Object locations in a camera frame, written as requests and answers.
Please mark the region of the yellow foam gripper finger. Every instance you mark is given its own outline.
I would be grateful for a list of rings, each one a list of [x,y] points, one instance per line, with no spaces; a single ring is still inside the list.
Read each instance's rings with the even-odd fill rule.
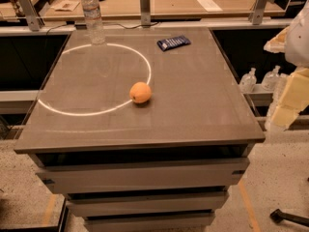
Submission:
[[[275,37],[267,41],[264,50],[271,53],[284,53],[288,27],[281,30]]]
[[[299,113],[309,105],[309,69],[297,67],[287,77],[278,104],[271,115],[271,123],[287,129]]]

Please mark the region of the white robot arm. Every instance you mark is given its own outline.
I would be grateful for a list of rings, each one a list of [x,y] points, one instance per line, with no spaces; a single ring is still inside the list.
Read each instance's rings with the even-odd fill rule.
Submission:
[[[281,75],[272,95],[265,127],[284,131],[309,105],[309,7],[305,5],[291,24],[269,40],[264,50],[282,52],[295,65],[289,75]]]

